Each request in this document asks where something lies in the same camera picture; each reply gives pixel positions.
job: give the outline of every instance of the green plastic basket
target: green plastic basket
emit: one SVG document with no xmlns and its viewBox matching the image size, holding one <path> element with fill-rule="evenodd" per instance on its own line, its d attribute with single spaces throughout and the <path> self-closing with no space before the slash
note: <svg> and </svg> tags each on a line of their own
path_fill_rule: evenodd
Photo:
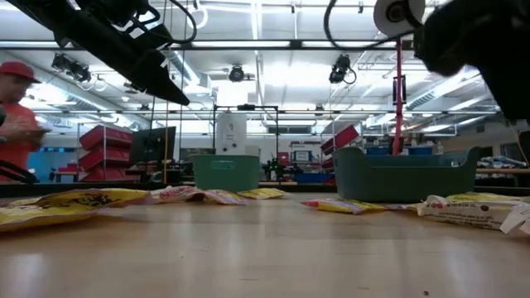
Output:
<svg viewBox="0 0 530 298">
<path fill-rule="evenodd" d="M 193 156 L 195 185 L 202 190 L 232 192 L 255 190 L 259 186 L 257 156 Z"/>
<path fill-rule="evenodd" d="M 366 156 L 355 147 L 333 154 L 337 191 L 344 199 L 369 203 L 418 203 L 428 195 L 472 191 L 479 148 L 467 154 Z"/>
</svg>

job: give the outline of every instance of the man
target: man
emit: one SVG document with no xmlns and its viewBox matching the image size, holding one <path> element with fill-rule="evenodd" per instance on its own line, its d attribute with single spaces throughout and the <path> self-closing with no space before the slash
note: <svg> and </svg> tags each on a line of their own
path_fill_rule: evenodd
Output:
<svg viewBox="0 0 530 298">
<path fill-rule="evenodd" d="M 33 69 L 18 61 L 0 65 L 0 104 L 6 119 L 0 127 L 0 160 L 9 161 L 22 169 L 27 168 L 30 152 L 38 150 L 46 130 L 40 128 L 35 114 L 18 104 L 31 84 L 39 84 Z M 0 181 L 9 181 L 0 175 Z"/>
</svg>

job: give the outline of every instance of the white cylinder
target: white cylinder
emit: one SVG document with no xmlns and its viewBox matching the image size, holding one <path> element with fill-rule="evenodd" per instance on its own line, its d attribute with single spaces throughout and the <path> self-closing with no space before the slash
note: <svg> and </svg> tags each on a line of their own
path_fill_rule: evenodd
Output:
<svg viewBox="0 0 530 298">
<path fill-rule="evenodd" d="M 247 144 L 247 115 L 224 113 L 217 118 L 215 152 L 218 155 L 244 155 Z"/>
</svg>

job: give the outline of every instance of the candy wrapper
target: candy wrapper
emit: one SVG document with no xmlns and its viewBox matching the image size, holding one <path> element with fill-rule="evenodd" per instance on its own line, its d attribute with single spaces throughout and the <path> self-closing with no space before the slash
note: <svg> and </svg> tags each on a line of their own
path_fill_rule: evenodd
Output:
<svg viewBox="0 0 530 298">
<path fill-rule="evenodd" d="M 530 204 L 517 197 L 497 196 L 490 194 L 452 195 L 443 198 L 429 195 L 427 200 L 417 206 L 417 214 L 426 219 L 452 224 L 466 224 L 479 228 L 501 229 L 504 221 L 513 212 L 513 224 L 505 224 L 504 230 L 512 230 L 522 224 L 521 218 L 526 214 L 518 206 L 525 209 Z"/>
<path fill-rule="evenodd" d="M 22 199 L 0 208 L 0 232 L 88 219 L 103 208 L 151 204 L 143 190 L 72 190 Z"/>
<path fill-rule="evenodd" d="M 280 199 L 286 198 L 290 194 L 282 190 L 263 188 L 256 190 L 240 191 L 238 192 L 238 195 L 241 195 L 242 197 L 245 197 L 247 199 Z"/>
<path fill-rule="evenodd" d="M 154 190 L 151 197 L 155 204 L 175 202 L 215 202 L 217 204 L 245 204 L 245 200 L 235 193 L 225 190 L 199 190 L 193 186 L 168 186 Z"/>
<path fill-rule="evenodd" d="M 363 203 L 350 199 L 310 199 L 301 203 L 320 211 L 340 212 L 354 215 L 370 211 L 386 210 L 382 205 Z"/>
</svg>

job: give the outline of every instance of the desk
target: desk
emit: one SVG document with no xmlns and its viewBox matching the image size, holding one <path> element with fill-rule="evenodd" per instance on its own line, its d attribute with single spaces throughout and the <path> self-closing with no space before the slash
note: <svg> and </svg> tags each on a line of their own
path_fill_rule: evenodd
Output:
<svg viewBox="0 0 530 298">
<path fill-rule="evenodd" d="M 437 298 L 528 295 L 528 239 L 412 212 L 297 203 L 164 204 L 0 238 L 10 298 Z"/>
<path fill-rule="evenodd" d="M 530 186 L 530 169 L 477 169 L 477 174 L 513 175 L 515 187 Z"/>
</svg>

